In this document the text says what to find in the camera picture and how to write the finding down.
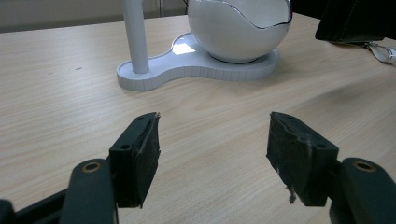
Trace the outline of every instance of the white lamp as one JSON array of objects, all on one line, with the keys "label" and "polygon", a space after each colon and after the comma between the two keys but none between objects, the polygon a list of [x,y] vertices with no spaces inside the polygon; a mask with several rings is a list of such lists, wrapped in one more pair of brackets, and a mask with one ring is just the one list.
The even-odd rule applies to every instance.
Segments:
[{"label": "white lamp", "polygon": [[[242,21],[240,23],[249,24],[260,29],[257,33],[265,33],[264,38],[261,39],[261,37],[258,36],[258,38],[256,38],[257,41],[265,41],[265,36],[268,35],[268,32],[271,32],[270,29],[274,27],[275,30],[283,32],[285,35],[291,22],[290,0],[266,1],[282,1],[286,3],[284,4],[286,6],[284,10],[288,15],[287,19],[269,27],[258,27],[244,16],[243,13],[246,12],[239,11],[235,5],[232,5],[225,0],[192,0],[192,4],[189,6],[190,26],[193,24],[193,28],[196,30],[196,27],[200,26],[200,21],[202,21],[202,24],[210,22],[210,17],[207,17],[205,13],[199,12],[200,10],[205,10],[206,7],[210,7],[210,3],[215,2],[218,4],[220,10],[230,13],[230,15],[222,15],[225,15],[223,20],[221,20],[221,22],[225,22],[225,26],[228,25],[227,22],[232,21],[227,20],[227,18],[233,18],[234,20],[236,18],[237,20],[248,21]],[[250,60],[252,62],[245,63],[245,61],[240,61],[244,63],[235,63],[238,62],[238,60],[232,60],[232,63],[226,63],[215,59],[214,57],[216,57],[216,55],[213,55],[214,57],[212,57],[208,51],[203,48],[202,43],[200,44],[197,42],[192,33],[181,35],[176,38],[172,44],[172,48],[164,54],[148,58],[142,2],[141,0],[123,0],[123,7],[128,44],[131,52],[131,61],[122,63],[117,68],[117,74],[120,86],[126,90],[150,91],[161,86],[167,81],[181,77],[208,77],[229,81],[253,80],[266,77],[272,74],[276,69],[276,65],[279,60],[279,53],[275,49],[276,46],[273,46],[272,50],[267,50],[265,55],[260,56],[259,54],[260,57],[255,60],[253,59],[254,61]],[[219,16],[212,14],[212,17],[213,20],[216,19],[219,22]],[[197,36],[205,36],[205,34],[202,35],[202,33],[200,33],[197,34]]]}]

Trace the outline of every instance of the wooden table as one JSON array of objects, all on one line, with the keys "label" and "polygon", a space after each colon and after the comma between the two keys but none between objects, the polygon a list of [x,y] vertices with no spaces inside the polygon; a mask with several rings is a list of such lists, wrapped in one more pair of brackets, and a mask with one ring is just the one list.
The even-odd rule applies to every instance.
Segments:
[{"label": "wooden table", "polygon": [[[187,17],[146,20],[148,53],[187,33]],[[314,38],[295,14],[270,77],[189,77],[126,91],[123,22],[0,34],[0,197],[16,210],[67,187],[78,163],[105,158],[127,125],[161,112],[159,169],[144,208],[121,223],[329,223],[329,204],[290,205],[266,159],[269,114],[291,114],[396,179],[396,66]],[[396,46],[386,39],[384,45]]]}]

